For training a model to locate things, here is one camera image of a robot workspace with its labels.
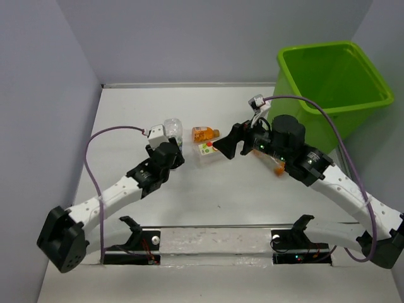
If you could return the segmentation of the clear bottle apple label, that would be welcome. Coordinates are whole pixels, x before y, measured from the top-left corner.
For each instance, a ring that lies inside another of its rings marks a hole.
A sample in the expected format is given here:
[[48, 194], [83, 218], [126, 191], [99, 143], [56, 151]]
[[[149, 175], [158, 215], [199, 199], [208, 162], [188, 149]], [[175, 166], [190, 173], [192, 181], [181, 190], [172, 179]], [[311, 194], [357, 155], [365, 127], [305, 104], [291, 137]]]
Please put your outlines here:
[[213, 146], [213, 144], [214, 141], [206, 141], [198, 143], [195, 146], [197, 164], [199, 167], [207, 167], [226, 159], [225, 156]]

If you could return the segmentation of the clear bottle blue white label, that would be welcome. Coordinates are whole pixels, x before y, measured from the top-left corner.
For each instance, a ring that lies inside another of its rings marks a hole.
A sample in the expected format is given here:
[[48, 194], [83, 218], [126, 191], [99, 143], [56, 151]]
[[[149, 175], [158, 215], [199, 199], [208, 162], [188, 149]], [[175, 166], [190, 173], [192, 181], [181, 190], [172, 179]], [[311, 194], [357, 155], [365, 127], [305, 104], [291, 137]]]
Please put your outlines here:
[[168, 138], [175, 138], [179, 149], [182, 149], [182, 122], [177, 118], [166, 119], [163, 122], [165, 134]]

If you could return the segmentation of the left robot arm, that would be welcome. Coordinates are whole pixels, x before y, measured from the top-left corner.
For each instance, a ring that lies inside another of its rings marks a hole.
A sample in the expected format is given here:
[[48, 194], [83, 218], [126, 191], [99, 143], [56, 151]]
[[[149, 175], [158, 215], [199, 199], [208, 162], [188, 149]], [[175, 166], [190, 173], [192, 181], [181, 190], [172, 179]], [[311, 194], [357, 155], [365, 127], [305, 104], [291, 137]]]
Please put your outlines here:
[[168, 181], [172, 169], [184, 163], [175, 138], [155, 149], [146, 147], [149, 157], [131, 169], [99, 197], [93, 197], [68, 209], [57, 206], [47, 214], [37, 239], [37, 246], [61, 273], [76, 268], [90, 252], [90, 233], [111, 215], [137, 202]]

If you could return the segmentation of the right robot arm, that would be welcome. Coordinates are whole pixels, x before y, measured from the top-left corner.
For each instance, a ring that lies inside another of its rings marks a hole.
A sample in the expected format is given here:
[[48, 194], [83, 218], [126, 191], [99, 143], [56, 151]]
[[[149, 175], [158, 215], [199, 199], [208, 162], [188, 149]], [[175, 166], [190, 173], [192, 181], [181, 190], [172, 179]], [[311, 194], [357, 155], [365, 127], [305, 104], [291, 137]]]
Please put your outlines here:
[[229, 160], [235, 157], [237, 144], [243, 142], [241, 155], [257, 150], [283, 161], [291, 178], [323, 194], [356, 221], [322, 222], [313, 215], [302, 215], [287, 231], [287, 240], [295, 246], [340, 246], [391, 269], [403, 251], [403, 214], [362, 192], [327, 154], [305, 144], [305, 134], [305, 127], [296, 118], [280, 115], [268, 129], [251, 121], [236, 123], [229, 135], [213, 146]]

